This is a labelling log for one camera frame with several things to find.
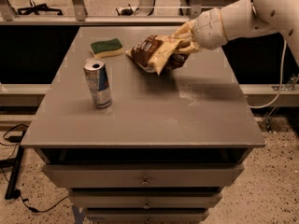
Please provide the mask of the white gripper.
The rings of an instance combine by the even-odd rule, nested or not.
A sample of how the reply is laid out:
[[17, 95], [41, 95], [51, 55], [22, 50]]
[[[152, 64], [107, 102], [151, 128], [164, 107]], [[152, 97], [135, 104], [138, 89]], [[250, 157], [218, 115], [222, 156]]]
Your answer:
[[172, 54], [190, 55], [198, 52], [200, 47], [216, 49], [227, 43], [219, 8], [212, 8], [195, 20], [185, 22], [171, 36], [174, 38], [167, 38], [148, 61], [158, 75]]

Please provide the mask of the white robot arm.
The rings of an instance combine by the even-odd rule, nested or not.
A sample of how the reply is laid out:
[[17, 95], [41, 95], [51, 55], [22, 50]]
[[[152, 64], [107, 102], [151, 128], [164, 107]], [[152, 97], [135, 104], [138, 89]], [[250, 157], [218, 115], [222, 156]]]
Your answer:
[[148, 65], [161, 73], [174, 53], [216, 49], [239, 37], [280, 33], [299, 63], [299, 0], [239, 0], [212, 8], [185, 22], [150, 57]]

